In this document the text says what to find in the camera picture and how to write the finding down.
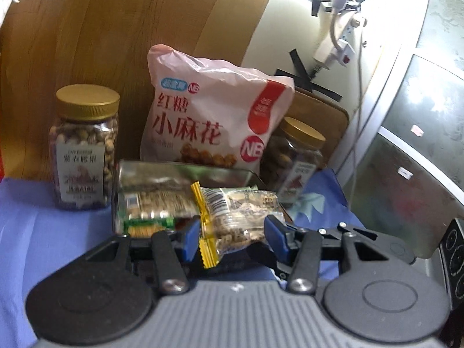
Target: snack packet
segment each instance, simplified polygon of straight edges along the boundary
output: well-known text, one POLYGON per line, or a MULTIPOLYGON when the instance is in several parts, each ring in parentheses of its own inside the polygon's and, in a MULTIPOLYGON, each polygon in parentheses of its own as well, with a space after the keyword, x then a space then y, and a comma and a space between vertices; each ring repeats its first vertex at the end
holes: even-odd
POLYGON ((292 78, 196 59, 163 44, 150 48, 148 68, 155 99, 140 147, 143 161, 259 171, 269 137, 292 102, 292 78))
POLYGON ((192 191, 200 209, 200 253, 205 268, 217 266, 228 253, 264 241, 264 219, 272 214, 284 223, 277 195, 256 188, 204 188, 192 191))
POLYGON ((191 192, 183 190, 126 191, 118 197, 117 213, 124 232, 136 238, 173 230, 176 220, 199 214, 191 192))

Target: blue tablecloth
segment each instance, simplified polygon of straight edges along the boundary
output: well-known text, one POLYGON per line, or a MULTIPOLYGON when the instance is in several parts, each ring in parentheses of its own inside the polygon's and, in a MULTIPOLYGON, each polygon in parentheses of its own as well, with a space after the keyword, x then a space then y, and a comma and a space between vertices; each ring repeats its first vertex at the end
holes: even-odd
MULTIPOLYGON (((331 170, 315 174, 291 211, 295 223, 311 229, 338 222, 360 226, 331 170)), ((36 337, 24 301, 32 287, 112 234, 110 208, 68 212, 55 208, 52 185, 3 179, 0 183, 0 347, 27 348, 36 337)), ((336 264, 323 263, 333 278, 336 264)), ((230 274, 228 279, 270 278, 267 269, 230 274)))

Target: wooden board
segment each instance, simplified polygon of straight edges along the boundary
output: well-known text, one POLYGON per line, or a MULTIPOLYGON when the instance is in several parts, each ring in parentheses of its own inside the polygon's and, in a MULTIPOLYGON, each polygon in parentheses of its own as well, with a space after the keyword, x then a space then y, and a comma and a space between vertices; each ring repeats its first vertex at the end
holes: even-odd
POLYGON ((20 0, 0 31, 0 149, 8 177, 50 178, 55 91, 121 94, 117 157, 137 159, 153 98, 150 46, 240 65, 268 0, 20 0))

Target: gold lid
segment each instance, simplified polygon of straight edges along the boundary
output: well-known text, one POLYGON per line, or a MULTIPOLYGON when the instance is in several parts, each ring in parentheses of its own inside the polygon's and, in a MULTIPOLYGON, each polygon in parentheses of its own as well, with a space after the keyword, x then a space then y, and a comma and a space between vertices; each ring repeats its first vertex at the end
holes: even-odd
POLYGON ((295 140, 315 149, 321 149, 325 143, 325 137, 314 128, 288 116, 284 117, 279 127, 295 140))
POLYGON ((99 85, 77 84, 56 92, 57 113, 76 121, 98 121, 117 113, 119 94, 99 85))

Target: jar label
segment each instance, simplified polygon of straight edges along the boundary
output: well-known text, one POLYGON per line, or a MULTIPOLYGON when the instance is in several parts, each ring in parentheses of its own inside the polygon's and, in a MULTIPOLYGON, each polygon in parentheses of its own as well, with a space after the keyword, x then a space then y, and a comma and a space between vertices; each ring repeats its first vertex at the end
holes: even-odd
POLYGON ((316 165, 312 163, 296 161, 277 192, 279 202, 294 203, 315 170, 316 165))
POLYGON ((57 170, 61 200, 68 203, 104 203, 103 145, 57 144, 57 170))

